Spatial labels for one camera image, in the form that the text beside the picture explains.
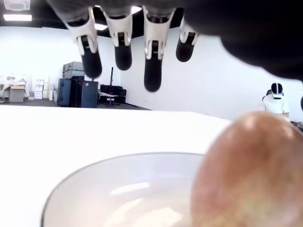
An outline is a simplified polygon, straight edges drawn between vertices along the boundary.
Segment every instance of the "white table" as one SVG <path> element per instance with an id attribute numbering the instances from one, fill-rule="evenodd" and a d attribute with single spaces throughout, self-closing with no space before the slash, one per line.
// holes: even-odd
<path id="1" fill-rule="evenodd" d="M 1 227 L 40 227 L 50 192 L 79 168 L 126 154 L 204 154 L 230 124 L 187 112 L 0 105 L 0 113 Z"/>
<path id="2" fill-rule="evenodd" d="M 108 93 L 104 93 L 104 92 L 99 92 L 99 96 L 104 96 L 107 97 L 108 101 L 109 101 L 109 105 L 112 105 L 112 101 L 115 101 L 115 98 L 119 97 L 119 96 L 115 96 L 115 95 L 110 95 Z"/>

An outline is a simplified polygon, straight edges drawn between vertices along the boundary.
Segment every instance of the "white shirt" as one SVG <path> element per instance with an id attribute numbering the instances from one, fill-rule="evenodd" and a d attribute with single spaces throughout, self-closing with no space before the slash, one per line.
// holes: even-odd
<path id="1" fill-rule="evenodd" d="M 265 96 L 263 105 L 265 110 L 272 114 L 289 113 L 288 103 L 284 96 L 281 99 L 274 99 L 272 95 Z"/>

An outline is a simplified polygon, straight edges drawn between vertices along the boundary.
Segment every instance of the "small table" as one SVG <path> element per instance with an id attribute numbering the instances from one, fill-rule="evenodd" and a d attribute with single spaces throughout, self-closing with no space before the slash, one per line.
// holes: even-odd
<path id="1" fill-rule="evenodd" d="M 100 91 L 98 93 L 99 93 L 99 97 L 101 97 L 101 96 L 107 97 L 107 101 L 109 101 L 109 105 L 112 105 L 112 102 L 115 101 L 115 98 L 119 97 L 119 96 L 110 95 L 108 93 L 104 93 L 104 92 L 100 92 Z"/>

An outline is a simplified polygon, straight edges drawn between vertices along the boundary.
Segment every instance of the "robotic hand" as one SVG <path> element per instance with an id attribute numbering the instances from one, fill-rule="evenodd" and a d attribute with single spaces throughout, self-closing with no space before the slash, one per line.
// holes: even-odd
<path id="1" fill-rule="evenodd" d="M 132 64 L 131 6 L 144 12 L 145 87 L 161 85 L 161 67 L 169 26 L 176 8 L 184 8 L 177 58 L 188 61 L 199 34 L 218 35 L 227 51 L 242 61 L 283 78 L 303 80 L 303 32 L 300 1 L 289 0 L 47 0 L 66 24 L 82 55 L 86 74 L 101 75 L 92 6 L 107 19 L 119 69 Z"/>
<path id="2" fill-rule="evenodd" d="M 98 39 L 92 6 L 100 5 L 113 39 L 116 64 L 120 70 L 132 65 L 131 38 L 133 17 L 132 0 L 47 0 L 58 17 L 70 30 L 78 44 L 83 67 L 88 77 L 95 79 L 102 73 L 98 53 Z M 185 7 L 185 1 L 141 1 L 144 12 L 145 78 L 148 91 L 155 92 L 161 86 L 164 49 L 172 17 L 177 7 Z M 199 33 L 183 19 L 177 57 L 188 61 L 192 55 Z"/>

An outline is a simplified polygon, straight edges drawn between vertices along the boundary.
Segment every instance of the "cardboard box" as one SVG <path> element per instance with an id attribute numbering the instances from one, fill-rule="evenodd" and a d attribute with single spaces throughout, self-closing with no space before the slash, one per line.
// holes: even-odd
<path id="1" fill-rule="evenodd" d="M 10 86 L 9 102 L 22 103 L 24 99 L 24 86 Z"/>
<path id="2" fill-rule="evenodd" d="M 42 91 L 35 91 L 35 99 L 42 99 L 43 92 Z"/>
<path id="3" fill-rule="evenodd" d="M 36 85 L 43 86 L 44 85 L 44 79 L 38 79 Z"/>
<path id="4" fill-rule="evenodd" d="M 35 91 L 43 91 L 43 86 L 37 85 Z"/>

